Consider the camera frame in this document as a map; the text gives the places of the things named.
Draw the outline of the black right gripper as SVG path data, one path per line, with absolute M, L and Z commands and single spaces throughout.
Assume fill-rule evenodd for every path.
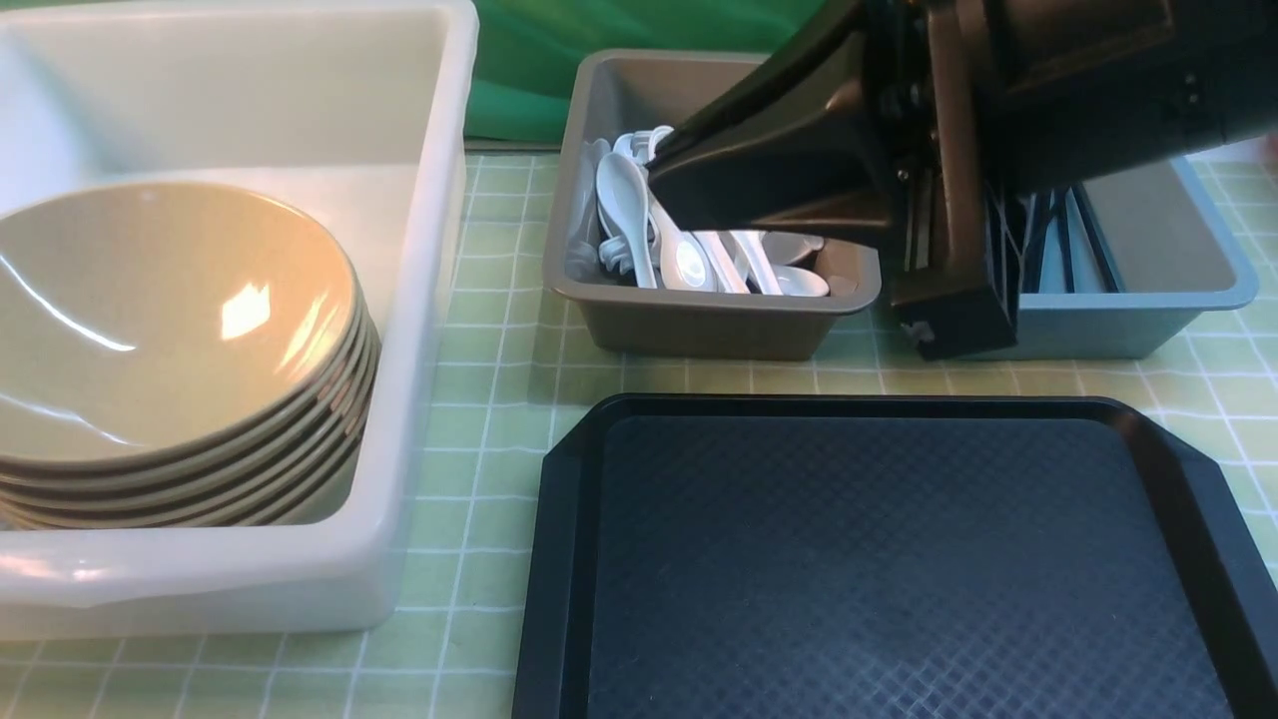
M 685 231 L 904 241 L 892 310 L 948 360 L 1016 344 L 1022 197 L 1274 126 L 1273 1 L 826 1 L 647 170 Z

